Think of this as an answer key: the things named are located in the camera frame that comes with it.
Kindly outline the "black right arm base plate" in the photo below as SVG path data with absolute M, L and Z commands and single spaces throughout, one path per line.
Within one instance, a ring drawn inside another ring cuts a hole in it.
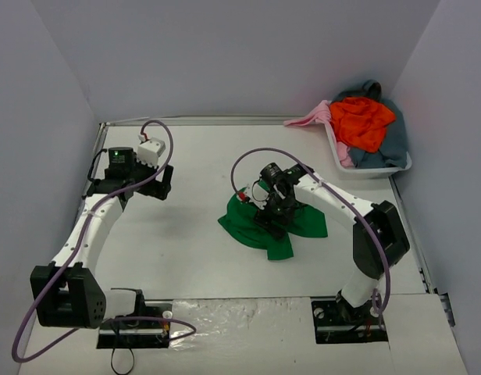
M 317 345 L 388 342 L 386 327 L 370 301 L 348 309 L 334 297 L 312 298 L 311 308 Z

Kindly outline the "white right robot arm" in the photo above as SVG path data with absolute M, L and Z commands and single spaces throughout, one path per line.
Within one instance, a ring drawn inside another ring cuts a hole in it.
M 390 291 L 390 268 L 410 249 L 395 205 L 358 198 L 301 165 L 281 170 L 270 163 L 244 193 L 256 207 L 255 223 L 276 240 L 288 232 L 297 211 L 307 207 L 350 230 L 355 268 L 337 293 L 338 316 L 353 323 L 364 315 L 368 304 L 377 313 L 385 309 L 387 298 L 378 295 L 378 285 L 383 281 L 385 291 Z

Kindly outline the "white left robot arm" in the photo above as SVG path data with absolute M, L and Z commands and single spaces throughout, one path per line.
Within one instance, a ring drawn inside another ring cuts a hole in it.
M 166 146 L 152 138 L 136 149 L 109 148 L 109 165 L 102 179 L 91 180 L 71 235 L 47 266 L 36 266 L 30 284 L 37 318 L 43 327 L 91 328 L 119 316 L 131 327 L 148 317 L 140 290 L 103 290 L 94 271 L 109 236 L 134 194 L 165 200 L 171 190 L 173 167 L 160 166 Z

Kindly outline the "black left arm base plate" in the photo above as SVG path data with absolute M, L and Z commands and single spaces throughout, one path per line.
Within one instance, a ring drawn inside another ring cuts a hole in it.
M 106 322 L 98 330 L 96 349 L 169 347 L 170 323 L 155 321 Z

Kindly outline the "green t shirt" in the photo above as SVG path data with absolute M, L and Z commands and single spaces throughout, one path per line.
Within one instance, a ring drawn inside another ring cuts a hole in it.
M 255 222 L 257 207 L 242 202 L 235 195 L 228 201 L 226 214 L 218 218 L 219 225 L 236 241 L 255 249 L 266 250 L 269 261 L 283 261 L 294 256 L 290 235 L 301 238 L 327 238 L 326 217 L 323 212 L 304 206 L 286 226 L 275 224 L 280 237 L 274 237 Z

